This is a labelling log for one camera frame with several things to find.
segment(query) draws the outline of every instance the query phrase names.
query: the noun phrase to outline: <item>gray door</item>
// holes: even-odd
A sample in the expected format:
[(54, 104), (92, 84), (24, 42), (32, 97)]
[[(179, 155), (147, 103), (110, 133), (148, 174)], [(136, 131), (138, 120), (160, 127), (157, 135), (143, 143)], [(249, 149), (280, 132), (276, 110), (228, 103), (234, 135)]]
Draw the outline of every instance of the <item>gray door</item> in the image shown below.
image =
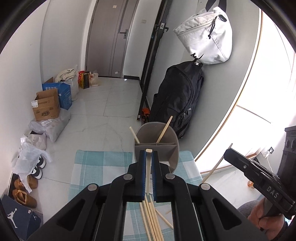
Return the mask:
[(87, 71), (121, 77), (137, 0), (99, 0), (89, 37)]

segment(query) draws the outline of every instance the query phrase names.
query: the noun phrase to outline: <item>gray plastic bag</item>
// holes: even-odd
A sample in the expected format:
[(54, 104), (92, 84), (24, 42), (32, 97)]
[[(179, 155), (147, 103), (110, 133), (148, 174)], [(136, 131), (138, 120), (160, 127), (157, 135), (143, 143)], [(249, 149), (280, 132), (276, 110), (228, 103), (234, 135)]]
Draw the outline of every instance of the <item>gray plastic bag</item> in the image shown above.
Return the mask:
[(38, 134), (45, 133), (51, 142), (55, 142), (68, 124), (70, 117), (70, 111), (61, 108), (58, 118), (43, 121), (32, 120), (29, 128)]

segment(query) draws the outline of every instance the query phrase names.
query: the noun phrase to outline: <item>black speaker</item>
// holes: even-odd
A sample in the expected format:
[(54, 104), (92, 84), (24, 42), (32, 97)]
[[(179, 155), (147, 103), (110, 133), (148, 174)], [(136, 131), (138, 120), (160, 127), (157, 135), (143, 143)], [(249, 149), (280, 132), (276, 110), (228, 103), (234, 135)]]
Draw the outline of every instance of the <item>black speaker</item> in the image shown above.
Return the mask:
[(285, 147), (277, 175), (287, 190), (296, 200), (296, 126), (287, 127)]

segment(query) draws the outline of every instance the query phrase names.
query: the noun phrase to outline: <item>human hand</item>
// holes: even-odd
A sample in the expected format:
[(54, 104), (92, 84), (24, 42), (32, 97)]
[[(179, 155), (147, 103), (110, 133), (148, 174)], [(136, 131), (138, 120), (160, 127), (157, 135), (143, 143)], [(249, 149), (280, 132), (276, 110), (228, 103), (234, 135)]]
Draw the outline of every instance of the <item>human hand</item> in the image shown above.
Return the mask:
[(251, 221), (257, 228), (263, 228), (266, 230), (268, 240), (274, 239), (281, 231), (285, 217), (283, 214), (276, 217), (265, 217), (262, 218), (264, 212), (264, 201), (263, 198), (252, 210), (248, 220)]

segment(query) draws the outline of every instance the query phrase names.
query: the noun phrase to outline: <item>shoe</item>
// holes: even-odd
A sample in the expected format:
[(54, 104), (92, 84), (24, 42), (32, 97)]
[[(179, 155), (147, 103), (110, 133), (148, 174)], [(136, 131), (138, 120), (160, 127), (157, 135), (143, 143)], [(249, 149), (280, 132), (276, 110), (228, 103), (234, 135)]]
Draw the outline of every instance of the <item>shoe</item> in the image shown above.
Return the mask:
[(15, 198), (15, 200), (27, 207), (36, 208), (37, 207), (37, 201), (35, 198), (31, 197), (29, 194), (22, 190), (13, 190), (12, 195)]
[[(28, 181), (30, 188), (36, 189), (38, 187), (38, 180), (35, 177), (28, 175), (27, 181)], [(17, 190), (26, 191), (26, 188), (25, 188), (24, 184), (21, 182), (20, 178), (15, 180), (14, 185)]]
[(39, 161), (37, 163), (37, 167), (38, 168), (44, 168), (45, 167), (45, 164), (46, 164), (46, 161), (43, 159), (42, 156), (39, 157)]
[(31, 175), (37, 179), (40, 179), (42, 177), (42, 171), (38, 167), (35, 167), (31, 172)]

